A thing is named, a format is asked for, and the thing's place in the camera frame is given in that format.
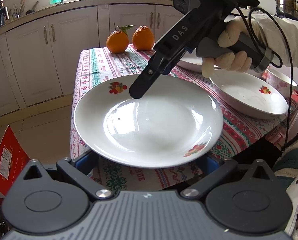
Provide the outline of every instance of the ribbed gray surface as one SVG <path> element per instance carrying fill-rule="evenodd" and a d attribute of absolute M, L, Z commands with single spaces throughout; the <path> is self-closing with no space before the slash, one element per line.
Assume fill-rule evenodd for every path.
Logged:
<path fill-rule="evenodd" d="M 224 232 L 209 219 L 204 208 L 185 201 L 174 191 L 122 191 L 117 198 L 98 201 L 89 215 L 65 232 L 51 236 L 26 236 L 10 232 L 5 240 L 211 240 L 251 239 Z M 259 240 L 289 239 L 283 232 Z"/>

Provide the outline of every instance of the triangular hole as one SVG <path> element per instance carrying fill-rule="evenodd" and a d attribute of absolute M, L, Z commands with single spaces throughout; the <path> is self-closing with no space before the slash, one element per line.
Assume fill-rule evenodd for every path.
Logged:
<path fill-rule="evenodd" d="M 40 173 L 40 171 L 38 170 L 37 166 L 31 166 L 28 170 L 28 172 L 26 173 L 24 179 L 37 179 L 37 178 L 41 178 L 42 175 Z"/>
<path fill-rule="evenodd" d="M 267 172 L 265 171 L 265 169 L 262 166 L 257 167 L 257 169 L 252 177 L 258 178 L 258 179 L 270 179 Z"/>

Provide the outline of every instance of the table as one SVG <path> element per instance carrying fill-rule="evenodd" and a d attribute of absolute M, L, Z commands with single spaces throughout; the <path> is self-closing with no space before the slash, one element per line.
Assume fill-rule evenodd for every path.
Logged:
<path fill-rule="evenodd" d="M 136 51 L 129 45 L 124 53 L 112 54 L 107 48 L 96 48 L 81 52 L 78 63 L 73 94 L 71 119 L 71 158 L 76 158 L 89 150 L 79 137 L 73 124 L 73 111 L 79 99 L 90 88 L 114 77 L 140 73 L 153 50 Z M 281 130 L 280 124 L 285 116 L 271 120 L 257 120 L 232 109 L 215 92 L 212 83 L 201 74 L 175 67 L 172 76 L 193 82 L 209 92 L 220 104 L 224 115 L 224 127 L 221 137 L 211 149 L 217 158 L 232 157 L 240 153 L 271 130 Z M 297 104 L 292 102 L 292 109 Z M 202 171 L 195 162 L 166 169 L 139 169 L 127 167 L 99 157 L 99 166 L 89 177 L 110 188 L 114 193 L 121 189 L 160 190 L 199 176 Z"/>

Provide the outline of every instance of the green leaf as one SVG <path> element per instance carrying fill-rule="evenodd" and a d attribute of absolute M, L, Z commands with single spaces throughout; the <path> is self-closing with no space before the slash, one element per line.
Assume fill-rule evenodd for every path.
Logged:
<path fill-rule="evenodd" d="M 127 36 L 128 36 L 128 34 L 127 34 L 127 32 L 126 32 L 126 30 L 123 30 L 123 29 L 121 29 Z"/>
<path fill-rule="evenodd" d="M 123 27 L 119 27 L 120 30 L 129 30 L 132 27 L 135 27 L 135 25 L 127 25 L 127 26 L 123 26 Z"/>

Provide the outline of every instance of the cabinet handle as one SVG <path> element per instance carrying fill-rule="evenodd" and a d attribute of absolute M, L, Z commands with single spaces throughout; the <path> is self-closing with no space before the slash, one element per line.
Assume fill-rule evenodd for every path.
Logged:
<path fill-rule="evenodd" d="M 151 17 L 150 29 L 152 29 L 152 25 L 153 25 L 153 13 L 150 14 L 150 17 Z"/>
<path fill-rule="evenodd" d="M 160 13 L 158 13 L 158 25 L 157 25 L 157 29 L 159 29 L 159 27 L 160 27 L 160 21 L 161 21 L 161 19 L 160 19 Z"/>
<path fill-rule="evenodd" d="M 55 38 L 55 29 L 53 28 L 53 24 L 51 25 L 51 34 L 52 34 L 53 42 L 56 42 L 56 38 Z"/>
<path fill-rule="evenodd" d="M 43 35 L 45 36 L 45 41 L 46 41 L 46 44 L 48 45 L 48 39 L 47 39 L 47 29 L 46 29 L 46 27 L 45 27 L 45 26 L 43 27 Z"/>

